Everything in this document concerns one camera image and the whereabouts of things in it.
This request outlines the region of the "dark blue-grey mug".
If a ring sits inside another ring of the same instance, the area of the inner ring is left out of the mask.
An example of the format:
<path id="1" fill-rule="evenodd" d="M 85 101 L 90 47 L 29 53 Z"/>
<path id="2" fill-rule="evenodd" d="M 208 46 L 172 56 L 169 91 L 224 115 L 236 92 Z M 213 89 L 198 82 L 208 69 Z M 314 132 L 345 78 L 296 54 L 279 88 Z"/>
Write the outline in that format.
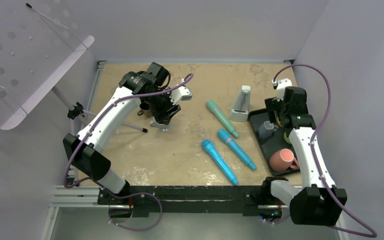
<path id="1" fill-rule="evenodd" d="M 265 121 L 263 124 L 261 124 L 257 129 L 257 135 L 260 139 L 266 140 L 270 138 L 274 132 L 276 132 L 279 129 L 279 126 L 275 125 L 274 123 L 270 121 Z"/>

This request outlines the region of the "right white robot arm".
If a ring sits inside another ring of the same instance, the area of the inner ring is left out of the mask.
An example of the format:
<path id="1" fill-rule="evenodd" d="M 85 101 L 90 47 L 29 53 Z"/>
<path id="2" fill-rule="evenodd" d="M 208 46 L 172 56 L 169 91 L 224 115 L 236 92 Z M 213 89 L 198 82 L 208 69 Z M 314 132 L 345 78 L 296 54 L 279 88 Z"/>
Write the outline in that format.
<path id="1" fill-rule="evenodd" d="M 294 148 L 303 187 L 298 189 L 285 179 L 267 178 L 267 186 L 260 191 L 262 200 L 272 204 L 279 199 L 288 206 L 296 225 L 335 226 L 347 193 L 336 186 L 323 162 L 306 91 L 295 86 L 277 87 L 276 97 L 267 98 L 265 105 L 269 120 L 283 127 Z"/>

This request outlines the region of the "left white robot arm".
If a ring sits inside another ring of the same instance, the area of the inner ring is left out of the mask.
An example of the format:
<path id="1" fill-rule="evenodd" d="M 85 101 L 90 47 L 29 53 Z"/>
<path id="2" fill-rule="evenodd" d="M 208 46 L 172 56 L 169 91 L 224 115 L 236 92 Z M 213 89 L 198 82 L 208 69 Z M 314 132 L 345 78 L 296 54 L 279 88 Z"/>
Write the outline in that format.
<path id="1" fill-rule="evenodd" d="M 193 96 L 186 87 L 193 76 L 189 73 L 180 84 L 169 88 L 163 84 L 171 80 L 170 72 L 155 62 L 145 71 L 126 73 L 110 101 L 94 119 L 77 134 L 68 133 L 64 137 L 68 158 L 64 176 L 68 176 L 70 167 L 75 167 L 88 180 L 109 191 L 110 199 L 116 204 L 126 203 L 130 184 L 112 169 L 111 161 L 102 152 L 120 125 L 141 104 L 149 107 L 151 126 L 169 131 L 172 117 L 181 110 L 178 103 Z"/>

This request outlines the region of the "brown mug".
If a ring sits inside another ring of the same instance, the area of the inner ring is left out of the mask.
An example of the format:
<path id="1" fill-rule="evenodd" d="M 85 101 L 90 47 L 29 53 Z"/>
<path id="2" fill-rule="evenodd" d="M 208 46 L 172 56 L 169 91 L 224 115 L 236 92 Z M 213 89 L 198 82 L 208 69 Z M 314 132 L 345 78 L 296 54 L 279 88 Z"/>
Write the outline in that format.
<path id="1" fill-rule="evenodd" d="M 137 112 L 138 116 L 145 116 L 146 118 L 151 118 L 153 116 L 152 111 L 150 110 L 150 106 L 147 103 L 142 102 L 139 105 L 139 108 L 140 110 Z"/>

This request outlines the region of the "light grey mug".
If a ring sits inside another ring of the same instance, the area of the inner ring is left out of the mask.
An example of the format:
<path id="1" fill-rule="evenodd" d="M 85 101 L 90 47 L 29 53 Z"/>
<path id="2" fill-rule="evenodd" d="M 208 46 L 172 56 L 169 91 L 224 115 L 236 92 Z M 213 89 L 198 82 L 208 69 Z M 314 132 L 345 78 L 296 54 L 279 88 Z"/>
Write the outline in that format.
<path id="1" fill-rule="evenodd" d="M 168 132 L 172 129 L 172 124 L 157 123 L 154 119 L 149 122 L 149 126 L 152 128 L 158 128 L 162 132 Z"/>

